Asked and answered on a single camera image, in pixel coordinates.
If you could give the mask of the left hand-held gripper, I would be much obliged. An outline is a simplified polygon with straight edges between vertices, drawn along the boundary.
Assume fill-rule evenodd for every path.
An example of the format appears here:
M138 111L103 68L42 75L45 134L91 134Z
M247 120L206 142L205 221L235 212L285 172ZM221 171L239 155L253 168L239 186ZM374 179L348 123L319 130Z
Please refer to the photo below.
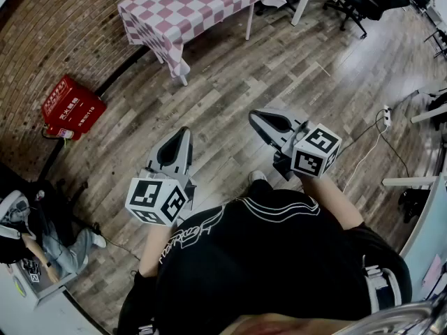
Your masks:
M139 221L171 227L185 209L191 210L196 189L188 172L192 158L192 134L181 127L165 135L149 153L149 165L132 178L125 207ZM172 170L163 170L168 163Z

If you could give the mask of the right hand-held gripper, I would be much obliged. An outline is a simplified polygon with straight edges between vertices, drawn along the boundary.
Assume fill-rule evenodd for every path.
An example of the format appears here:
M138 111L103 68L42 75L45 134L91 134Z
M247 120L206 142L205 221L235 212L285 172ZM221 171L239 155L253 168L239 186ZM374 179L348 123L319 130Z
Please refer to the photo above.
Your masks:
M249 123L266 144L277 151L273 167L289 180L294 173L320 179L335 162L342 139L323 124L299 121L274 108L252 110Z

